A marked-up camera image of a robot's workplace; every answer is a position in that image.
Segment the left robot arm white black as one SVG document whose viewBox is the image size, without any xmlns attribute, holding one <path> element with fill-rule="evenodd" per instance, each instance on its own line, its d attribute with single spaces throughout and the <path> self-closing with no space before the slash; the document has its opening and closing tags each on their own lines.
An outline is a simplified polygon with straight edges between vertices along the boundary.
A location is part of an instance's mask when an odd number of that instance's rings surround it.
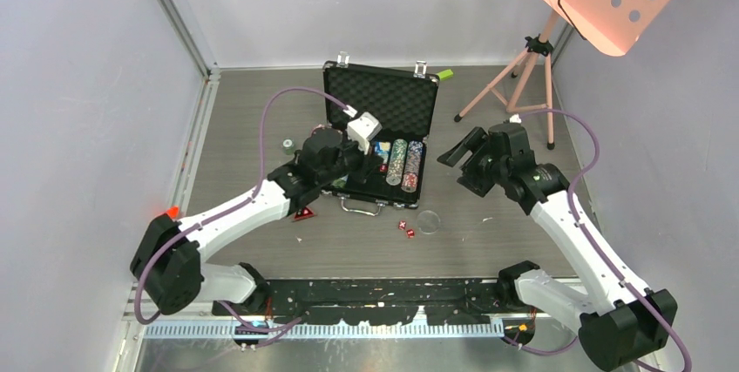
<svg viewBox="0 0 739 372">
<path fill-rule="evenodd" d="M 176 314 L 195 301 L 232 302 L 248 315 L 260 313 L 268 293 L 255 269 L 247 263 L 213 265 L 209 259 L 246 233 L 307 207 L 335 180 L 366 180 L 382 161 L 346 134 L 320 130 L 251 190 L 179 220 L 170 213 L 153 218 L 130 264 L 138 282 L 137 319 L 149 322 L 141 309 L 143 296 L 159 315 Z"/>
</svg>

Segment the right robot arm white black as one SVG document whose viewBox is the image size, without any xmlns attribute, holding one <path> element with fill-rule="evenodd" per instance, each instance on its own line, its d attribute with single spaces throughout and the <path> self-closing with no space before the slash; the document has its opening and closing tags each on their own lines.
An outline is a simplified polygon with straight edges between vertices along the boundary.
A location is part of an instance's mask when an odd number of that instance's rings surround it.
<svg viewBox="0 0 739 372">
<path fill-rule="evenodd" d="M 553 240 L 584 287 L 577 291 L 524 260 L 498 273 L 503 308 L 531 306 L 549 314 L 576 334 L 588 359 L 603 371 L 667 345 L 675 298 L 667 289 L 652 290 L 615 253 L 559 168 L 537 162 L 521 124 L 476 127 L 437 160 L 460 165 L 458 184 L 477 196 L 500 186 Z"/>
</svg>

